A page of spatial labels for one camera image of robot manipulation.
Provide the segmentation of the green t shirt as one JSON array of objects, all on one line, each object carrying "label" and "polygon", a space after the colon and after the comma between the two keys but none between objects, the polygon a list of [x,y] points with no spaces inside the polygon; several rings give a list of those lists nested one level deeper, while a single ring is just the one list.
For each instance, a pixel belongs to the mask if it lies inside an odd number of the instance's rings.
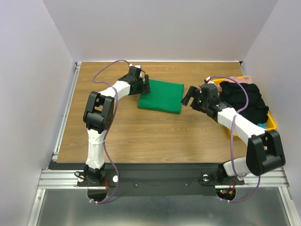
[{"label": "green t shirt", "polygon": [[179,83],[149,80],[150,93],[140,95],[138,107],[141,109],[180,114],[184,85]]}]

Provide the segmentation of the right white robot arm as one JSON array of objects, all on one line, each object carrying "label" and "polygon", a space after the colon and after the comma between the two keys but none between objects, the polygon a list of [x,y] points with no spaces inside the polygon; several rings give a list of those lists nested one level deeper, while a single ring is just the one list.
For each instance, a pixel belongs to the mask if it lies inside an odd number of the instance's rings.
[{"label": "right white robot arm", "polygon": [[222,102],[217,86],[205,83],[200,88],[191,86],[181,100],[193,110],[205,113],[215,122],[230,129],[247,147],[246,156],[232,157],[230,161],[218,166],[217,180],[226,184],[233,177],[243,177],[249,173],[260,176],[281,168],[286,159],[280,134],[276,130],[266,130],[243,117],[227,102]]}]

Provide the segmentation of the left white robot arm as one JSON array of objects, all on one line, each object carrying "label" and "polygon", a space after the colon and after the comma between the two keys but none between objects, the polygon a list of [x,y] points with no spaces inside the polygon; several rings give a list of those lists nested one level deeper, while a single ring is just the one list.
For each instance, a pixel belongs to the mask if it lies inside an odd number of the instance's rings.
[{"label": "left white robot arm", "polygon": [[115,117],[118,101],[130,95],[150,93],[149,76],[140,65],[129,65],[126,75],[103,91],[92,91],[87,100],[83,122],[88,133],[88,155],[84,178],[98,186],[104,182],[104,142]]}]

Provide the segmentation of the black t shirt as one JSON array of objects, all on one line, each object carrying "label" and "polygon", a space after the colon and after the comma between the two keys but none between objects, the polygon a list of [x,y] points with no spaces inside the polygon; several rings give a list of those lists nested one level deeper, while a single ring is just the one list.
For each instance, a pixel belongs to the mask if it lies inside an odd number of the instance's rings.
[{"label": "black t shirt", "polygon": [[227,102],[235,110],[239,110],[248,101],[247,108],[240,114],[253,124],[266,123],[268,121],[269,107],[265,105],[260,90],[255,84],[242,83],[239,86],[236,83],[223,82],[221,86],[220,99],[222,102]]}]

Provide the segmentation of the pink t shirt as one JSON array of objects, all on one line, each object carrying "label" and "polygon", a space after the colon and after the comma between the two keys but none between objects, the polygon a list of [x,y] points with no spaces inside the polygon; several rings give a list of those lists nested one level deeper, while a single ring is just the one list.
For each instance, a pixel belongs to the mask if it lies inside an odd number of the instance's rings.
[{"label": "pink t shirt", "polygon": [[217,89],[219,92],[222,92],[222,86],[221,84],[223,82],[229,82],[229,83],[245,83],[245,84],[252,84],[253,81],[249,76],[240,76],[240,77],[234,77],[234,76],[230,76],[230,78],[227,79],[221,79],[219,82],[215,81],[215,84],[217,86]]}]

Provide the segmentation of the teal t shirt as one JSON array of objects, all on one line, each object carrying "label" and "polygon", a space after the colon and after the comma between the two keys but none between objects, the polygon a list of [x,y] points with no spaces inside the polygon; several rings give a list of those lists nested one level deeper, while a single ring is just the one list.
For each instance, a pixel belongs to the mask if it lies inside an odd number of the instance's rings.
[{"label": "teal t shirt", "polygon": [[268,129],[266,123],[258,123],[257,126],[263,129]]}]

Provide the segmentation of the yellow plastic bin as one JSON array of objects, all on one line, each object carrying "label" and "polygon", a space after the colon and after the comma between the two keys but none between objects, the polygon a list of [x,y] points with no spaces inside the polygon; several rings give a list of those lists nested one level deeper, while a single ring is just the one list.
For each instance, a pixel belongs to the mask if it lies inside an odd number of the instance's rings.
[{"label": "yellow plastic bin", "polygon": [[259,88],[249,76],[231,77],[231,79],[214,79],[222,102],[227,102],[235,110],[243,108],[246,97],[238,84],[246,90],[248,95],[248,106],[240,114],[253,124],[266,130],[276,129],[269,107],[264,103]]}]

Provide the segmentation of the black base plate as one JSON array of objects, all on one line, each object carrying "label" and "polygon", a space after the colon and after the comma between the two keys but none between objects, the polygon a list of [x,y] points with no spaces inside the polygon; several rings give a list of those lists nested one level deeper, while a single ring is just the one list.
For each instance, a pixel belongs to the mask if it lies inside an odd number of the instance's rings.
[{"label": "black base plate", "polygon": [[107,163],[104,167],[107,183],[84,180],[77,182],[78,187],[88,191],[97,189],[101,194],[111,194],[116,188],[115,196],[215,196],[219,186],[244,184],[234,177],[219,180],[217,163],[118,163],[116,166],[119,186],[113,181],[115,168]]}]

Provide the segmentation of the aluminium mounting rail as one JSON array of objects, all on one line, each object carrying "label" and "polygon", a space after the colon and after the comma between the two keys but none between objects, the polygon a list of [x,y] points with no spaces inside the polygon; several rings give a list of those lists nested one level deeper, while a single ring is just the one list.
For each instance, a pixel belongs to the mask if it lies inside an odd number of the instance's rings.
[{"label": "aluminium mounting rail", "polygon": [[[248,174],[242,181],[234,177],[219,182],[211,169],[120,169],[119,175],[115,170],[106,171],[106,177],[109,180],[109,186],[115,187],[125,185],[138,187],[139,185],[163,186],[179,183],[182,186],[191,186],[193,183],[215,186],[216,188],[226,187],[233,183],[238,187],[288,187],[289,183],[285,171],[280,168],[261,175],[260,182],[258,177]],[[104,189],[105,183],[91,183],[86,179],[80,179],[78,172],[74,170],[44,170],[42,171],[38,183],[39,189],[69,189],[69,188],[89,188]]]}]

